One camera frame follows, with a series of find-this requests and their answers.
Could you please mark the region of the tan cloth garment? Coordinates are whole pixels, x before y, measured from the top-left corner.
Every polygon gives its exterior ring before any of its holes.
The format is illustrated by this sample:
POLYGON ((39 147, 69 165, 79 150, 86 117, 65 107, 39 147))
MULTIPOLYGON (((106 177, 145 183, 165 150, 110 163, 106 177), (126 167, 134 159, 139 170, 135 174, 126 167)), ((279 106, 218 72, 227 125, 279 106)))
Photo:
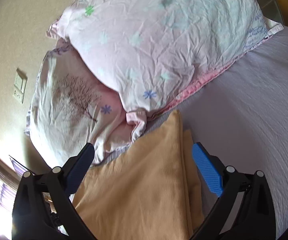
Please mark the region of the tan cloth garment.
POLYGON ((189 239, 204 220, 192 146, 173 111, 119 157, 90 168, 73 206, 98 239, 189 239))

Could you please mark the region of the open laptop on desk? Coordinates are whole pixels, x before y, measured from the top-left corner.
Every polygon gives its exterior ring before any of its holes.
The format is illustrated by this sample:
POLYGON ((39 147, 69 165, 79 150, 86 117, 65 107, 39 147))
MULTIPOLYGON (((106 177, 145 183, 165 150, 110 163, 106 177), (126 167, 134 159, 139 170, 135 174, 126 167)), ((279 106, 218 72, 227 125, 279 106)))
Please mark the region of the open laptop on desk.
POLYGON ((35 175, 35 173, 31 170, 29 170, 27 167, 25 167, 24 165, 22 165, 20 162, 18 162, 16 159, 14 159, 12 156, 9 156, 10 161, 12 163, 12 166, 16 172, 16 174, 19 177, 22 177, 24 175, 25 172, 30 172, 32 175, 35 175))

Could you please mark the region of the lavender bed sheet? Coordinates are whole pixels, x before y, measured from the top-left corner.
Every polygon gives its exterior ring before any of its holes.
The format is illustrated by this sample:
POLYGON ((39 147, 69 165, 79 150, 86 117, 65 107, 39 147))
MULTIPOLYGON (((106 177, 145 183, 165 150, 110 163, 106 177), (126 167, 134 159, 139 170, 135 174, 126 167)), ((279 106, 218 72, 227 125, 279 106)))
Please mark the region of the lavender bed sheet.
POLYGON ((262 170, 276 235, 288 228, 288 27, 177 106, 193 140, 243 173, 262 170))

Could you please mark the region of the white tree-print lower pillow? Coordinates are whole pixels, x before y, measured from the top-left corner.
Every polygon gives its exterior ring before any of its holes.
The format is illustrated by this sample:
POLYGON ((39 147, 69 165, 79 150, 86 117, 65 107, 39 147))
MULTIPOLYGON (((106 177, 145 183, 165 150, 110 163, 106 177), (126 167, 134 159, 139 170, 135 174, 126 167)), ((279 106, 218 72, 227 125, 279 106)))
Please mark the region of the white tree-print lower pillow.
POLYGON ((126 113, 119 94, 92 74, 68 41, 59 39, 41 64, 29 124, 30 139, 50 167, 63 166, 88 142, 96 165, 138 139, 147 118, 144 112, 126 113))

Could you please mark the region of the pink floral top pillow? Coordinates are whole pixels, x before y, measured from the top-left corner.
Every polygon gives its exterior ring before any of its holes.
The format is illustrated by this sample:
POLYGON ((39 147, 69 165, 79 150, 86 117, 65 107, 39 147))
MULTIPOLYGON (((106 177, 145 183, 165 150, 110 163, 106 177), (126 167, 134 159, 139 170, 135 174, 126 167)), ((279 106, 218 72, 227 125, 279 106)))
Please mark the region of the pink floral top pillow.
POLYGON ((282 29, 256 0, 74 0, 47 36, 69 41, 126 112, 152 116, 282 29))

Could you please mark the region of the beige wall switch plate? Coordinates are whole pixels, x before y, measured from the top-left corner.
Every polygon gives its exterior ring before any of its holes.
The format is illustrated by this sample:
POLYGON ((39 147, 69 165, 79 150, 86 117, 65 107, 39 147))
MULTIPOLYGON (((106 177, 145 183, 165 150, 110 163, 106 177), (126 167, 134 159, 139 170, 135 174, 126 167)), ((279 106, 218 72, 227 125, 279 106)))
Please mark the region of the beige wall switch plate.
POLYGON ((23 104, 24 102, 26 84, 27 84, 26 74, 22 70, 17 68, 14 78, 12 96, 20 104, 23 104))

